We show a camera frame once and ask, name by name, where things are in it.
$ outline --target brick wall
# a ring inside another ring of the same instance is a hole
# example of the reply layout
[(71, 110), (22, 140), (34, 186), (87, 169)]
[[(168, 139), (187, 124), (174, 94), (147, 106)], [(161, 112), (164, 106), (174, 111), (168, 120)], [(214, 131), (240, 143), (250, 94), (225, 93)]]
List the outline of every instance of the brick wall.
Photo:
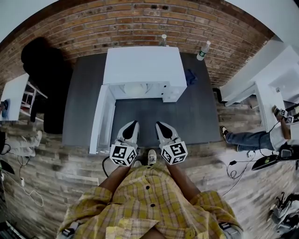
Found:
[(170, 46), (188, 53), (211, 41), (205, 61), (213, 87), (224, 85), (274, 35), (223, 0), (63, 0), (24, 21), (1, 42), (0, 87), (24, 73), (21, 50), (39, 36), (75, 63), (79, 56), (110, 47), (158, 45), (162, 34)]

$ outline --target jeans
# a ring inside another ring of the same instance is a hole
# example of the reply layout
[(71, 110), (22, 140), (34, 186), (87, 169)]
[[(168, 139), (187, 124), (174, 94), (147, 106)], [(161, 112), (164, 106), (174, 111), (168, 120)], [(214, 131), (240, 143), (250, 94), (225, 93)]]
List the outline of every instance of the jeans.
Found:
[(1, 153), (4, 154), (10, 149), (9, 152), (14, 155), (34, 157), (36, 155), (34, 148), (39, 145), (40, 141), (37, 135), (23, 137), (6, 134), (5, 145)]
[(225, 138), (227, 143), (239, 145), (238, 151), (254, 151), (260, 148), (274, 150), (270, 141), (270, 133), (265, 131), (257, 133), (227, 133)]

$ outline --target blue cloth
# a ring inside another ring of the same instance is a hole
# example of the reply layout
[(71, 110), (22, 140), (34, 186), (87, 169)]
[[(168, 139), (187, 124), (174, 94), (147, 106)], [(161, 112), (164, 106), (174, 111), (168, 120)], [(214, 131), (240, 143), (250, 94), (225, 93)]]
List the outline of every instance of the blue cloth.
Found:
[(8, 110), (9, 110), (9, 105), (10, 105), (10, 99), (4, 100), (3, 103), (7, 105), (7, 109), (2, 109), (2, 117), (6, 118), (7, 115), (8, 115)]
[(195, 73), (192, 70), (187, 69), (184, 72), (185, 72), (187, 86), (194, 84), (195, 81), (198, 80)]
[(225, 139), (230, 144), (239, 145), (238, 151), (254, 151), (260, 148), (274, 150), (270, 141), (270, 133), (266, 133), (265, 131), (257, 133), (227, 133)]

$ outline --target blue jeans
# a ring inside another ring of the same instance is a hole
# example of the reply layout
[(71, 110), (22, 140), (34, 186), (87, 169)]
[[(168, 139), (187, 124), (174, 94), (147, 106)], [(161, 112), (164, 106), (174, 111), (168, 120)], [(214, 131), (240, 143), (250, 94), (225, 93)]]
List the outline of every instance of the blue jeans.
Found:
[(225, 138), (228, 143), (239, 145), (238, 151), (254, 151), (260, 148), (274, 150), (270, 141), (270, 133), (265, 131), (257, 133), (227, 133)]

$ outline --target black chair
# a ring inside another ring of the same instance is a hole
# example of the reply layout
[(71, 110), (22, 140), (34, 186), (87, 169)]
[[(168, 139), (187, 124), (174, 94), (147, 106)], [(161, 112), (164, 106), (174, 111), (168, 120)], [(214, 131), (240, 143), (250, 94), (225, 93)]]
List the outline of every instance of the black chair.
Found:
[[(290, 112), (290, 111), (294, 110), (298, 106), (299, 106), (299, 104), (295, 104), (295, 105), (293, 105), (293, 106), (285, 109), (285, 111)], [(299, 113), (295, 114), (295, 115), (292, 115), (292, 116), (294, 117), (294, 122), (299, 122)]]
[(34, 122), (37, 113), (44, 113), (44, 131), (62, 134), (71, 66), (64, 61), (61, 50), (50, 47), (42, 37), (24, 47), (21, 60), (24, 70), (29, 74), (29, 81), (48, 97), (36, 98), (30, 120)]

